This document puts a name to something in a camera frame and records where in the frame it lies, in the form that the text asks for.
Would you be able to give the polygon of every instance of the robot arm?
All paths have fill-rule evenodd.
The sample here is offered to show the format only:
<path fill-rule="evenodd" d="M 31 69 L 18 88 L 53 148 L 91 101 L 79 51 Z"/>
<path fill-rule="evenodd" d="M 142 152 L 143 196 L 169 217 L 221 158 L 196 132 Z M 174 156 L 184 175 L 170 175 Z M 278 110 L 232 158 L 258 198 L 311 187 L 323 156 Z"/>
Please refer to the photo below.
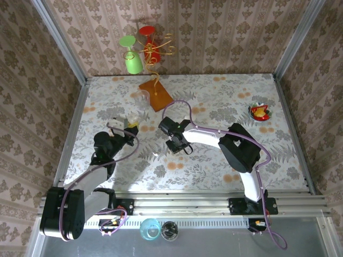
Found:
<path fill-rule="evenodd" d="M 136 126 L 125 128 L 124 131 L 137 135 L 138 128 Z M 134 137 L 127 134 L 114 133 L 111 137 L 107 132 L 99 132 L 95 135 L 95 153 L 88 169 L 70 184 L 64 187 L 52 187 L 48 191 L 40 224 L 41 234 L 62 238 L 59 231 L 59 210 L 66 190 L 77 181 L 79 182 L 69 191 L 64 204 L 62 217 L 64 237 L 77 239 L 83 231 L 85 221 L 99 210 L 114 209 L 118 205 L 123 205 L 122 199 L 116 199 L 114 190 L 97 187 L 113 174 L 116 166 L 114 156 L 125 144 L 133 146 L 133 140 Z"/>
<path fill-rule="evenodd" d="M 222 150 L 226 160 L 232 168 L 240 173 L 245 197 L 258 202 L 262 198 L 256 171 L 253 166 L 260 159 L 260 148 L 239 137 L 213 132 L 201 131 L 185 119 L 180 124 L 166 117 L 159 128 L 169 136 L 166 142 L 173 153 L 184 150 L 187 154 L 192 152 L 192 143 L 203 143 Z M 234 123 L 229 131 L 253 137 L 238 123 Z"/>

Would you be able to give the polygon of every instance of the floral wallpaper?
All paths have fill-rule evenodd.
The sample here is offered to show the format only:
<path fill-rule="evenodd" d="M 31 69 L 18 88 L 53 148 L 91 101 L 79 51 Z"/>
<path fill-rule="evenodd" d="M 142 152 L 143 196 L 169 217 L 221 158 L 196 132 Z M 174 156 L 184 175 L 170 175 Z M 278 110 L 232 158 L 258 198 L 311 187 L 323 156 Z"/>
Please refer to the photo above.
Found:
<path fill-rule="evenodd" d="M 24 256 L 80 85 L 29 1 L 0 1 L 0 256 Z"/>
<path fill-rule="evenodd" d="M 343 1 L 326 1 L 281 84 L 343 243 Z"/>
<path fill-rule="evenodd" d="M 122 36 L 145 25 L 177 54 L 160 74 L 273 73 L 309 0 L 46 0 L 85 74 L 128 74 Z"/>

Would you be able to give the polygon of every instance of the table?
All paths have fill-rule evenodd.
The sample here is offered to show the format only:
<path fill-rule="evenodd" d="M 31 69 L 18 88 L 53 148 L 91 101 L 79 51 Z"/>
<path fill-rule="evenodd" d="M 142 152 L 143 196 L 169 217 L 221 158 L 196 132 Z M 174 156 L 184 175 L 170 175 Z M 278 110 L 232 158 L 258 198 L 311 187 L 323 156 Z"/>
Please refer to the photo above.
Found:
<path fill-rule="evenodd" d="M 140 111 L 133 98 L 138 86 L 150 79 L 146 75 L 92 79 L 65 184 L 88 168 L 94 152 L 93 137 L 100 131 L 109 132 L 109 119 L 135 115 L 140 120 L 140 148 L 130 159 L 118 163 L 113 176 L 101 187 L 117 191 L 242 191 L 238 172 L 218 149 L 194 145 L 191 155 L 168 151 L 168 138 L 158 129 L 162 111 Z M 160 81 L 173 99 L 190 103 L 195 123 L 220 129 L 240 123 L 270 151 L 272 161 L 260 172 L 267 189 L 308 191 L 271 74 L 163 75 Z M 252 120 L 248 106 L 253 102 L 268 104 L 272 118 L 264 123 Z M 180 122 L 188 115 L 188 108 L 175 104 L 166 115 Z M 125 146 L 116 158 L 132 150 Z"/>

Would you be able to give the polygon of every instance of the metal bracket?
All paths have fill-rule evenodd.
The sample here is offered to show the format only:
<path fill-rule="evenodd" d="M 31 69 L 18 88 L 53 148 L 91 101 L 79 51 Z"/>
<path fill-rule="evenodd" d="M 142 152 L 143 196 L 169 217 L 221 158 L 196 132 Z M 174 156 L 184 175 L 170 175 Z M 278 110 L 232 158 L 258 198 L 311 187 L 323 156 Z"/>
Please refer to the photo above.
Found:
<path fill-rule="evenodd" d="M 229 199 L 230 215 L 263 215 L 262 200 L 252 202 L 246 198 Z M 278 206 L 275 198 L 266 199 L 266 209 L 269 214 L 278 214 Z"/>

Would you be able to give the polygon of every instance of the clear glass cup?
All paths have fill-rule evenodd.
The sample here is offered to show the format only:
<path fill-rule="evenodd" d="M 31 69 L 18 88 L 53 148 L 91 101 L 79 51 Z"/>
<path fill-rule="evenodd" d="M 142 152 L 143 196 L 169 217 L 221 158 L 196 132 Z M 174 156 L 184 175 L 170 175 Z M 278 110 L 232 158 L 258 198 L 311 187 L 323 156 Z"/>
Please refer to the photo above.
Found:
<path fill-rule="evenodd" d="M 145 111 L 150 108 L 150 94 L 146 90 L 138 90 L 131 94 L 135 101 L 135 105 L 139 107 L 139 110 Z"/>

